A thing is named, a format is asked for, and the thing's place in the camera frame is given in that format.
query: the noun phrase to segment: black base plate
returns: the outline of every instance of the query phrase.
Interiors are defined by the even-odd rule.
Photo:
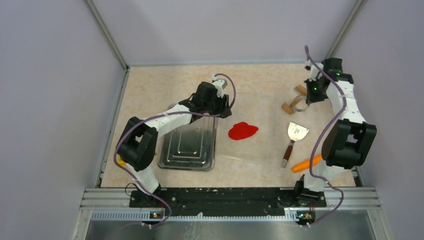
[[[172,208],[173,216],[257,217],[284,216],[284,207],[299,206],[292,188],[233,187],[233,188],[158,188],[155,195]],[[132,191],[130,208],[163,208],[163,204],[141,191]],[[326,207],[318,200],[315,207]]]

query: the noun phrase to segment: spatula handle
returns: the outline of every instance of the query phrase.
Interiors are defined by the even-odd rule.
[[[290,145],[288,145],[287,149],[285,150],[284,157],[282,158],[282,163],[281,163],[282,168],[285,168],[287,162],[289,161],[290,155],[292,154],[294,143],[295,143],[294,141],[290,141]]]

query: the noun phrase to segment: robotic arm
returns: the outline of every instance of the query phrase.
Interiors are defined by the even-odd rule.
[[[229,96],[223,93],[226,86],[225,79],[216,79],[212,83],[200,83],[196,93],[188,99],[160,113],[160,117],[141,124],[124,139],[117,153],[136,180],[149,192],[153,193],[159,187],[151,167],[158,138],[180,126],[200,119],[202,114],[220,118],[231,116]],[[119,140],[121,141],[126,133],[141,121],[135,116],[130,118]]]
[[[364,163],[377,134],[377,128],[368,124],[361,115],[354,96],[354,80],[352,75],[343,73],[342,60],[329,58],[318,63],[318,66],[343,89],[346,98],[346,108],[322,143],[323,161],[320,161],[313,171],[331,181],[338,174]],[[310,70],[310,77],[305,81],[306,102],[316,103],[328,98],[334,114],[337,114],[343,107],[343,96],[309,61],[305,68]],[[294,188],[296,198],[300,202],[315,202],[326,185],[320,178],[310,174],[303,175]]]

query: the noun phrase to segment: gray floor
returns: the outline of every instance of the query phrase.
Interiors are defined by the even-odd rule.
[[[128,221],[92,221],[86,240],[374,240],[366,211],[339,211],[311,228],[294,222],[168,222],[149,230]]]

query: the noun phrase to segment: metal tray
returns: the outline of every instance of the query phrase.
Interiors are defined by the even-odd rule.
[[[210,171],[214,167],[217,119],[203,117],[163,136],[159,167]]]

